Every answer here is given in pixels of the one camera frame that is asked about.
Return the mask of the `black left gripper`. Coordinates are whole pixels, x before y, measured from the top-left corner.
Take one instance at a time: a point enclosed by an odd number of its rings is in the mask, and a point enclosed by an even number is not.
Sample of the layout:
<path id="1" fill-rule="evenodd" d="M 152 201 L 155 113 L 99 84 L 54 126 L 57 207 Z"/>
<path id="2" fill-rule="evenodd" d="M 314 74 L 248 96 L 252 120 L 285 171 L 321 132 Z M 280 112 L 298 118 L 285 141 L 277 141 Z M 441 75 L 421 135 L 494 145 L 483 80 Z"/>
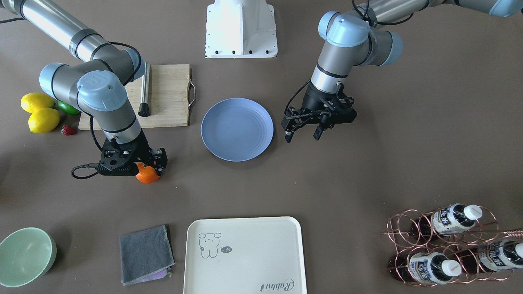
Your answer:
<path id="1" fill-rule="evenodd" d="M 307 89 L 302 107 L 297 109 L 290 106 L 293 99 L 305 87 Z M 344 89 L 345 85 L 342 82 L 336 82 L 335 92 L 329 94 L 320 91 L 311 82 L 303 84 L 289 99 L 284 110 L 281 125 L 285 131 L 286 142 L 290 143 L 293 133 L 305 125 L 317 124 L 313 137 L 319 141 L 325 130 L 334 128 L 336 124 L 352 123 L 357 117 L 357 112 L 353 108 L 354 99 L 345 95 Z"/>

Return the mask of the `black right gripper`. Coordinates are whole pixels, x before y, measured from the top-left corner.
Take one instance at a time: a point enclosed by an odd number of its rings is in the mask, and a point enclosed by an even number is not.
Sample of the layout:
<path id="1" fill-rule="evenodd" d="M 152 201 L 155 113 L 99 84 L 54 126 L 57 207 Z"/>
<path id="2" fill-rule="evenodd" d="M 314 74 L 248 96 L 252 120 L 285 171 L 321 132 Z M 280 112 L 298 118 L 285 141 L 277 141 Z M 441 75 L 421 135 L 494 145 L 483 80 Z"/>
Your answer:
<path id="1" fill-rule="evenodd" d="M 164 148 L 151 149 L 144 133 L 123 144 L 106 139 L 96 171 L 103 176 L 135 176 L 138 173 L 136 163 L 153 167 L 161 176 L 168 165 L 168 157 Z"/>

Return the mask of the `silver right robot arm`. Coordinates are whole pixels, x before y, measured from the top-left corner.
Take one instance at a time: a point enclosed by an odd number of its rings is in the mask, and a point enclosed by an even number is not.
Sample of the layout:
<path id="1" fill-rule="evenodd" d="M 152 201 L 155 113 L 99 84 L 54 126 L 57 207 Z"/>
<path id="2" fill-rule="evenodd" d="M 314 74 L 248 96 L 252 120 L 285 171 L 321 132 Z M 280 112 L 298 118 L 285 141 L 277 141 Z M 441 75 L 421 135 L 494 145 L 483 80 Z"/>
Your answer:
<path id="1" fill-rule="evenodd" d="M 51 63 L 39 76 L 45 93 L 89 115 L 106 136 L 99 162 L 80 169 L 135 176 L 141 163 L 160 176 L 168 164 L 166 152 L 150 148 L 125 89 L 145 72 L 138 50 L 129 45 L 118 49 L 52 0 L 2 0 L 1 8 L 31 22 L 83 61 L 76 66 Z"/>

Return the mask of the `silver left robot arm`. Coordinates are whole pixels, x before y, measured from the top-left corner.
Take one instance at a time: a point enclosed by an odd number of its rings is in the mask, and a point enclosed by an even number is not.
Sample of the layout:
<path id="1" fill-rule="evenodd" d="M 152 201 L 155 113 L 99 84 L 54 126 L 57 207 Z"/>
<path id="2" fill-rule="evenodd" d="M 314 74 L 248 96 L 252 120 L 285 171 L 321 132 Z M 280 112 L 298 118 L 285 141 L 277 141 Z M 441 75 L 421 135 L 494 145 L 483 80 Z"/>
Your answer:
<path id="1" fill-rule="evenodd" d="M 301 108 L 289 103 L 284 110 L 282 128 L 286 142 L 305 125 L 316 125 L 314 139 L 337 124 L 352 123 L 357 117 L 354 99 L 344 93 L 348 75 L 356 66 L 384 66 L 397 61 L 403 40 L 384 26 L 399 25 L 414 13 L 428 7 L 449 4 L 508 17 L 522 10 L 521 0 L 368 0 L 352 1 L 351 11 L 329 11 L 319 22 L 325 41 L 311 78 L 303 85 L 306 92 Z"/>

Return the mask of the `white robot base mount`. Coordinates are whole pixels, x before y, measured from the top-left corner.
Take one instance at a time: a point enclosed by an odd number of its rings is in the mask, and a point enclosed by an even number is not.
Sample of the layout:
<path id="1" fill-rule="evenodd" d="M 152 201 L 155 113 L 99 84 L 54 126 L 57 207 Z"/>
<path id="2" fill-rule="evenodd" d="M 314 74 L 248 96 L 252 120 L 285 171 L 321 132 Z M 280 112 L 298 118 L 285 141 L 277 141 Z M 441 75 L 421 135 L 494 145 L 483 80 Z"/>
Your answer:
<path id="1" fill-rule="evenodd" d="M 205 58 L 274 58 L 274 7 L 265 0 L 215 0 L 207 6 Z"/>

